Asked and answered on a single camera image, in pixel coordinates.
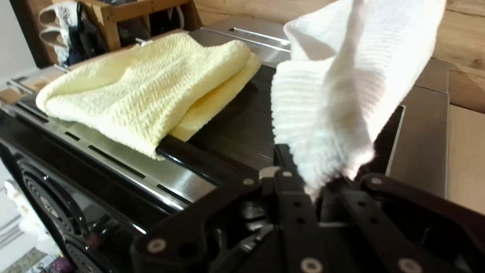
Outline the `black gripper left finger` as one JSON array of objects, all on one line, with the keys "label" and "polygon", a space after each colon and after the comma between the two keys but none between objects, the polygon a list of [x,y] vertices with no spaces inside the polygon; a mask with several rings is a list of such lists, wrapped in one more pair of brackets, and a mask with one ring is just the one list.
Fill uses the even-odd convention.
[{"label": "black gripper left finger", "polygon": [[315,210],[305,193],[288,146],[274,148],[274,163],[279,167],[274,176],[274,193],[285,269],[288,273],[324,273]]}]

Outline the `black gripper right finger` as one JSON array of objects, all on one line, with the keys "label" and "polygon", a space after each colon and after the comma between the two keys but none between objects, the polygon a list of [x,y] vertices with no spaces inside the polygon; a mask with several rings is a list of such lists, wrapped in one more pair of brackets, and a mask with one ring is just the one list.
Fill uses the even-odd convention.
[{"label": "black gripper right finger", "polygon": [[326,189],[324,201],[336,201],[336,211],[362,234],[364,242],[388,273],[420,273],[414,246],[355,183],[339,178]]}]

